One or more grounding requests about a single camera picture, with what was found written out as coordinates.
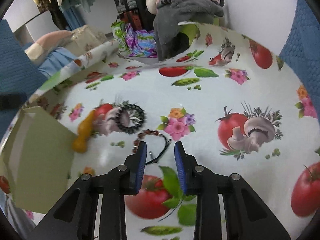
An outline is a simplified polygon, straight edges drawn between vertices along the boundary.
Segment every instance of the yellow plastic object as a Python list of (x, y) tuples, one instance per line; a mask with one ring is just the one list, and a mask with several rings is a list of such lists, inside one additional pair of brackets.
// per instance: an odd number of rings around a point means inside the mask
[(95, 110), (92, 110), (78, 126), (78, 137), (72, 143), (72, 149), (78, 153), (85, 153), (87, 151), (87, 140), (90, 138), (93, 130), (94, 112)]
[(72, 149), (77, 153), (85, 153), (87, 148), (87, 138), (79, 136), (72, 143)]

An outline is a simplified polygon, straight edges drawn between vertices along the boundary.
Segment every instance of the black beaded bracelet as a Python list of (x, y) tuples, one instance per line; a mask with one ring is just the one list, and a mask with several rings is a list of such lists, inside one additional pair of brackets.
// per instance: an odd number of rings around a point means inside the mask
[[(121, 123), (120, 119), (121, 119), (121, 115), (123, 114), (124, 111), (130, 111), (130, 110), (136, 111), (135, 117), (137, 118), (137, 120), (131, 120), (134, 125), (130, 126), (130, 127), (126, 127)], [(121, 107), (119, 112), (116, 114), (116, 117), (114, 120), (115, 120), (118, 128), (122, 132), (125, 132), (128, 134), (133, 134), (133, 133), (137, 132), (144, 124), (145, 114), (140, 106), (127, 104), (127, 105)]]
[(171, 143), (171, 139), (167, 140), (167, 138), (162, 133), (159, 133), (157, 130), (152, 131), (152, 130), (147, 129), (145, 131), (141, 131), (140, 133), (138, 133), (137, 139), (133, 142), (133, 149), (132, 149), (133, 153), (137, 152), (137, 148), (138, 148), (138, 145), (139, 145), (140, 141), (143, 140), (146, 135), (155, 135), (155, 136), (162, 137), (164, 139), (164, 148), (163, 148), (163, 150), (159, 153), (159, 155), (156, 158), (153, 156), (152, 152), (149, 152), (152, 160), (149, 161), (149, 162), (146, 162), (146, 165), (149, 165), (149, 164), (152, 164), (152, 163), (158, 163), (159, 159), (162, 157), (164, 152), (169, 147), (169, 145)]

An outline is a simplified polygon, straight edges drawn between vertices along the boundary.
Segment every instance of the light blue cloth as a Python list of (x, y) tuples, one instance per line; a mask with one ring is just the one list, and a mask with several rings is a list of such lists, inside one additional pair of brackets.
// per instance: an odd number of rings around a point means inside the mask
[(304, 84), (320, 118), (320, 24), (305, 0), (297, 2), (291, 33), (279, 56)]
[(30, 233), (35, 229), (34, 222), (27, 217), (26, 213), (15, 206), (9, 195), (6, 195), (0, 189), (0, 208), (3, 214), (8, 219), (14, 230), (21, 236), (22, 239), (28, 239)]
[[(26, 93), (29, 98), (46, 81), (15, 39), (6, 20), (0, 21), (0, 59), (0, 94)], [(0, 140), (17, 111), (0, 111)]]
[(69, 31), (73, 31), (76, 28), (82, 27), (85, 25), (84, 20), (82, 19), (81, 16), (79, 16), (78, 12), (75, 10), (74, 7), (70, 7), (68, 10), (65, 10), (63, 12), (63, 15), (65, 19), (68, 22), (68, 25), (70, 27)]
[(71, 61), (76, 59), (69, 50), (58, 47), (47, 56), (46, 60), (38, 67), (39, 71), (48, 79), (57, 71), (68, 65)]

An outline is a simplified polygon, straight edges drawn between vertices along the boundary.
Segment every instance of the vegetable print tablecloth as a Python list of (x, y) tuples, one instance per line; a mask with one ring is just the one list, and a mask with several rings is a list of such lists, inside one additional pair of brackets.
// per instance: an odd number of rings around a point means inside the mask
[[(217, 174), (241, 174), (295, 239), (320, 197), (303, 192), (318, 176), (318, 164), (311, 165), (320, 159), (318, 120), (308, 92), (281, 59), (246, 36), (197, 26), (190, 49), (175, 58), (148, 66), (114, 53), (83, 67), (37, 104), (74, 133), (94, 108), (140, 106), (146, 114), (143, 129), (181, 140), (188, 154)], [(101, 120), (88, 151), (75, 153), (69, 184), (82, 173), (101, 175), (122, 164), (136, 138)], [(154, 154), (164, 147), (156, 136), (145, 141)], [(129, 240), (193, 239), (196, 198), (182, 196), (175, 174), (172, 143), (158, 164), (146, 166), (138, 197), (126, 201)], [(300, 174), (306, 179), (297, 182)], [(225, 227), (223, 206), (221, 223)]]

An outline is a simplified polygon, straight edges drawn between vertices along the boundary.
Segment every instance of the mushroom print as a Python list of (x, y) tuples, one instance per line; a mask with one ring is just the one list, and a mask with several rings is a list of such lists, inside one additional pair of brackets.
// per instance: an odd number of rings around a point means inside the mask
[[(93, 122), (93, 129), (97, 131), (100, 135), (109, 135), (112, 132), (121, 132), (114, 118), (120, 112), (120, 107), (115, 107), (110, 110), (106, 115), (99, 115), (98, 118)], [(122, 125), (128, 127), (130, 124), (130, 116), (124, 111), (121, 115), (120, 121)]]
[(258, 152), (264, 143), (274, 139), (281, 140), (283, 137), (279, 129), (282, 119), (280, 111), (271, 113), (269, 107), (265, 111), (262, 111), (260, 107), (252, 111), (250, 105), (244, 104), (245, 106), (243, 104), (242, 106), (245, 111), (242, 116), (247, 120), (243, 126), (232, 128), (232, 136), (228, 138), (227, 145), (224, 144), (226, 148), (220, 151), (221, 155), (233, 155), (237, 160), (244, 159), (244, 154)]
[(211, 66), (224, 66), (231, 62), (232, 56), (235, 53), (236, 47), (225, 38), (224, 43), (221, 45), (220, 53), (214, 58), (210, 58), (209, 65)]
[(263, 117), (252, 117), (244, 123), (245, 135), (241, 134), (240, 127), (232, 130), (232, 137), (228, 145), (235, 150), (251, 153), (258, 152), (263, 143), (271, 142), (275, 138), (276, 130), (273, 124)]

